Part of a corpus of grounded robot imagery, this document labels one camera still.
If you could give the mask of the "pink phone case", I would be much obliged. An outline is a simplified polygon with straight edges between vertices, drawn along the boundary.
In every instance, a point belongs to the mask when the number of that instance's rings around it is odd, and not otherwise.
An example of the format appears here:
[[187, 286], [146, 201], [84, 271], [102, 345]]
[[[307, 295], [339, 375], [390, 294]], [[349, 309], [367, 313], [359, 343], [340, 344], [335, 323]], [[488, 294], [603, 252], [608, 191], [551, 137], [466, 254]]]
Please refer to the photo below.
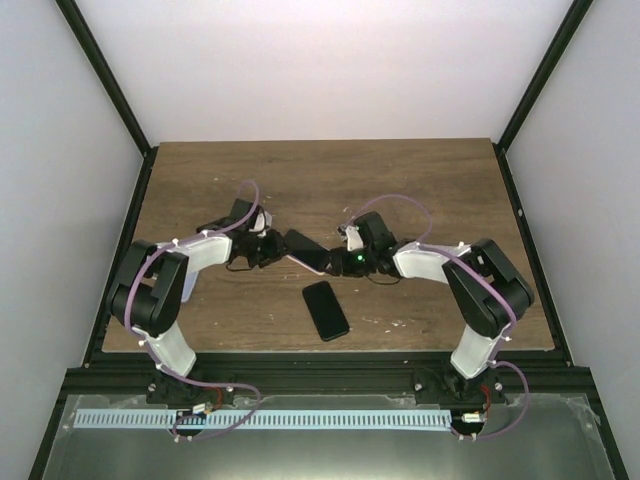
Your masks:
[[329, 265], [327, 252], [292, 252], [287, 258], [316, 275], [324, 275]]

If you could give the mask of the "blue smartphone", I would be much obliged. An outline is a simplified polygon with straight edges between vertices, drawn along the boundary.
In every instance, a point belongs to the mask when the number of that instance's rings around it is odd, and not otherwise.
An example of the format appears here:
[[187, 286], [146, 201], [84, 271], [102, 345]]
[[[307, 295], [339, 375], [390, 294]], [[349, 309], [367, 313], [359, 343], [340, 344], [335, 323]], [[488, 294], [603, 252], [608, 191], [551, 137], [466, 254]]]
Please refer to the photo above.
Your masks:
[[286, 256], [288, 256], [292, 252], [327, 252], [329, 255], [329, 250], [313, 241], [309, 237], [301, 234], [297, 230], [290, 229], [284, 235], [284, 240], [286, 244]]

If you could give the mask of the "lavender phone case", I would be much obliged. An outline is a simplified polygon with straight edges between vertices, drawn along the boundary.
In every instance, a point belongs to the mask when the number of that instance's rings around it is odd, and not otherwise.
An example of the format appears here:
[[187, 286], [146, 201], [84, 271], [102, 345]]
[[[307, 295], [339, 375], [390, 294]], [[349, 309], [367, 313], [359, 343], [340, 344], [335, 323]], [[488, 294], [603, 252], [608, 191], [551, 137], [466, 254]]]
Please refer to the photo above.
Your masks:
[[182, 303], [188, 302], [191, 298], [191, 295], [197, 283], [198, 275], [198, 272], [191, 272], [186, 275], [181, 295]]

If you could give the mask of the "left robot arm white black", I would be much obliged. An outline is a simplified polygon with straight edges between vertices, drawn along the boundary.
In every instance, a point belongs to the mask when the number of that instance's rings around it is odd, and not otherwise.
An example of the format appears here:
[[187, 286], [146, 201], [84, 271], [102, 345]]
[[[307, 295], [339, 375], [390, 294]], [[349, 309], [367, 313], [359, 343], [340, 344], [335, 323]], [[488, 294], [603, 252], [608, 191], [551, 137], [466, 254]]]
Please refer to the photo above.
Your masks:
[[196, 353], [187, 344], [177, 317], [189, 300], [199, 273], [229, 266], [237, 258], [247, 268], [263, 268], [285, 254], [284, 237], [272, 227], [262, 206], [237, 198], [230, 213], [184, 239], [133, 242], [106, 297], [107, 312], [137, 337], [156, 367], [172, 373], [170, 393], [181, 403], [196, 402], [203, 377], [192, 371]]

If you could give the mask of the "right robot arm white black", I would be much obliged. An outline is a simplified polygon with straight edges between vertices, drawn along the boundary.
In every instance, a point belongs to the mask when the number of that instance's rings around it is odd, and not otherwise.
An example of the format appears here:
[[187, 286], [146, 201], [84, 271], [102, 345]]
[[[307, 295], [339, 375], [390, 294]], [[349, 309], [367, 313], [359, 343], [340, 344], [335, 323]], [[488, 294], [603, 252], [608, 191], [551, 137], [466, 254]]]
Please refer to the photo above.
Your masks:
[[325, 267], [333, 276], [382, 274], [450, 288], [465, 328], [449, 357], [444, 389], [455, 402], [471, 400], [485, 371], [535, 301], [529, 283], [492, 239], [454, 246], [398, 240], [375, 211], [350, 220], [338, 233], [344, 244], [329, 251]]

